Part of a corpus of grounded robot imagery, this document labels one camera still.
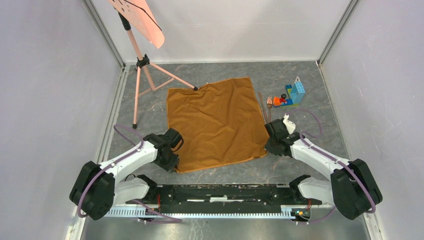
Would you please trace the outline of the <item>orange cloth napkin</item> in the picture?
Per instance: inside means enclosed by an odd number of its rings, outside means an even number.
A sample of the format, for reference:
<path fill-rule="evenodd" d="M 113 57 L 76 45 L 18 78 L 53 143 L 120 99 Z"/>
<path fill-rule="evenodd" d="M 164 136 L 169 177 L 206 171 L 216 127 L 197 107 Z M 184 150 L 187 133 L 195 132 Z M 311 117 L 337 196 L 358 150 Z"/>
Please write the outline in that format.
<path fill-rule="evenodd" d="M 178 173 L 265 157 L 269 135 L 249 77 L 208 83 L 198 90 L 170 88 L 167 124 L 184 140 Z"/>

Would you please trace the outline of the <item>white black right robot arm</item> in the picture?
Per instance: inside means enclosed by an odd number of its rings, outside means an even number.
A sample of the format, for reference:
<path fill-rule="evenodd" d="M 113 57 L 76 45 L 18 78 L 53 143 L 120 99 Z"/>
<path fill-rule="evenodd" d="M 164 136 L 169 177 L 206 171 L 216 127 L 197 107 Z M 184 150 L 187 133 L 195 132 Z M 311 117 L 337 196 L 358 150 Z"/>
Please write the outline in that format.
<path fill-rule="evenodd" d="M 325 180 L 304 174 L 290 182 L 289 199 L 302 204 L 307 199 L 334 206 L 345 218 L 354 220 L 372 214 L 383 201 L 382 193 L 367 163 L 348 160 L 313 144 L 287 117 L 264 125 L 268 133 L 265 150 L 275 156 L 291 157 L 314 168 Z"/>

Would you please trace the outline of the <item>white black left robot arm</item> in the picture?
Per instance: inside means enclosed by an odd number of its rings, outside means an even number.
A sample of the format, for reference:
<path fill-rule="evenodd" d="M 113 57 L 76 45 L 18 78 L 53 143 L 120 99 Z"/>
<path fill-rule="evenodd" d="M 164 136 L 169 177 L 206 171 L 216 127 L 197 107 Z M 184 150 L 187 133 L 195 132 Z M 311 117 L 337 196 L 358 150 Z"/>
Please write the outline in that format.
<path fill-rule="evenodd" d="M 173 128 L 164 134 L 137 134 L 137 137 L 139 142 L 133 142 L 132 148 L 117 157 L 100 164 L 89 161 L 82 166 L 69 194 L 80 218 L 99 220 L 116 205 L 139 200 L 151 204 L 158 198 L 158 185 L 149 177 L 126 178 L 150 163 L 174 172 L 179 164 L 176 151 L 183 146 L 184 139 Z"/>

